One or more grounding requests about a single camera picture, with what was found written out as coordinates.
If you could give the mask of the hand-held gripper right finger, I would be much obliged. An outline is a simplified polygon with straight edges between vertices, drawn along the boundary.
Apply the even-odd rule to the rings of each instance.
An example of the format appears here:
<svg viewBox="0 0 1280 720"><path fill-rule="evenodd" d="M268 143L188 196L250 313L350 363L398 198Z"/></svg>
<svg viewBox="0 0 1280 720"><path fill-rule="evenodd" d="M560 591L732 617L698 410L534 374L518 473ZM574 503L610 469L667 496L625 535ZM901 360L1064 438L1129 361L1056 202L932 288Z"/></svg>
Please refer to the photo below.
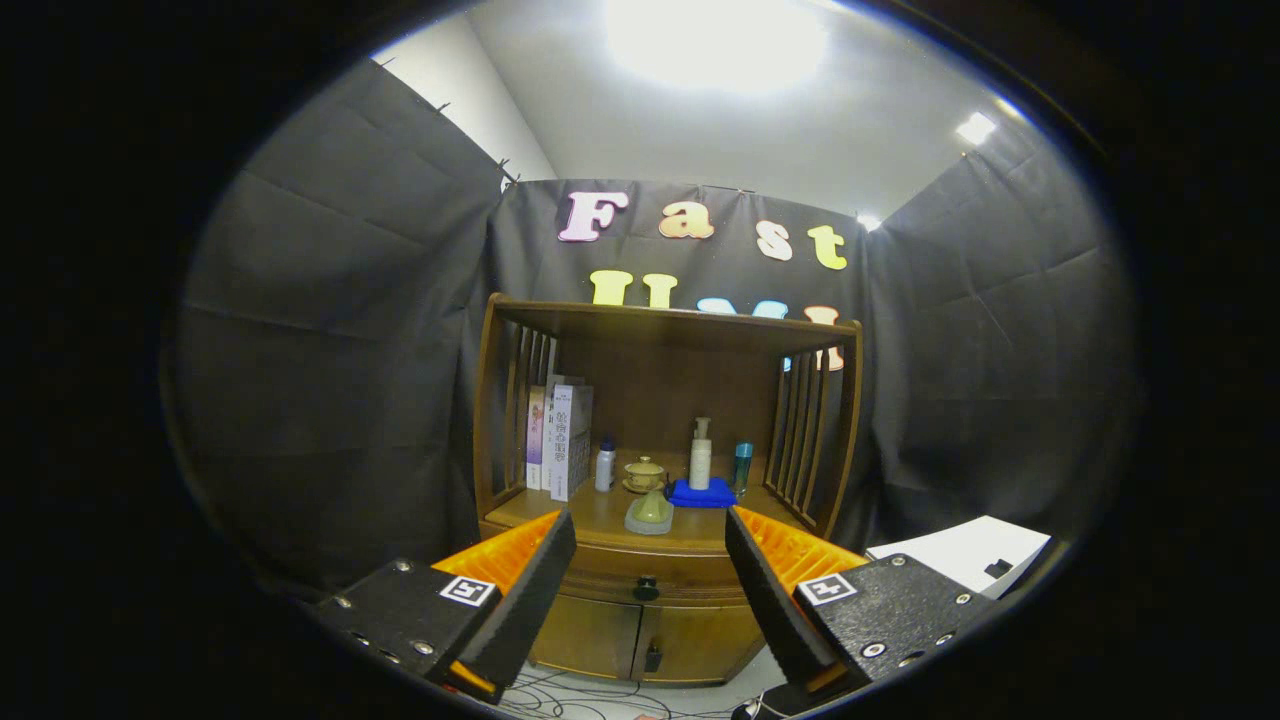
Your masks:
<svg viewBox="0 0 1280 720"><path fill-rule="evenodd" d="M867 559L740 506L724 547L786 682L814 701L936 656L996 602L905 553Z"/></svg>

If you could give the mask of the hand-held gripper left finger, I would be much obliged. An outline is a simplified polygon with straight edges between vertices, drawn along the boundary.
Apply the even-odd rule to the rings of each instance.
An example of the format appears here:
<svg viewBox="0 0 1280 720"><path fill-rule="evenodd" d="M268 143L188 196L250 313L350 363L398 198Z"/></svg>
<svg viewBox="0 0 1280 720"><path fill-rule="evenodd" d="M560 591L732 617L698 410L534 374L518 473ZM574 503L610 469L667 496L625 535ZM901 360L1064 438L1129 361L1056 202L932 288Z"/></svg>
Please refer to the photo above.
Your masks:
<svg viewBox="0 0 1280 720"><path fill-rule="evenodd" d="M370 659L498 705L576 547L570 511L547 512L435 562L396 559L316 602L315 619Z"/></svg>

